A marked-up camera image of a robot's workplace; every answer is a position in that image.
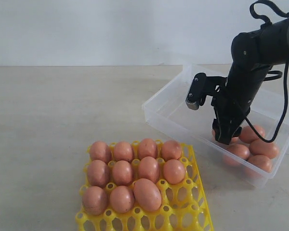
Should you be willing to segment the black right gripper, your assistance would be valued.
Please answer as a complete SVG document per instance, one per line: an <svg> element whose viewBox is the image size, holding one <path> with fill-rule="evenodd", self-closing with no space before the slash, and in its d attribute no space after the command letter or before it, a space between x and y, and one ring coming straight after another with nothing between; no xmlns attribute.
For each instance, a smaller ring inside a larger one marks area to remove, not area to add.
<svg viewBox="0 0 289 231"><path fill-rule="evenodd" d="M252 102L252 84L243 79L227 79L219 96L212 99L216 118L212 123L214 139L223 144L230 144L233 137L241 134L241 124L250 112Z"/></svg>

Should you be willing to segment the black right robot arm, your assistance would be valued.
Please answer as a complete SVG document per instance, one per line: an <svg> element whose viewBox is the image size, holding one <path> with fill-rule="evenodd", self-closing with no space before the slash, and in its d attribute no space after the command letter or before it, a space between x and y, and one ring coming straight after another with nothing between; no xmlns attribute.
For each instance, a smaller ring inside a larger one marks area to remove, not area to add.
<svg viewBox="0 0 289 231"><path fill-rule="evenodd" d="M215 140L223 144L240 134L240 126L272 67L289 62L289 18L238 34L231 54L227 81L211 102L216 115L212 124Z"/></svg>

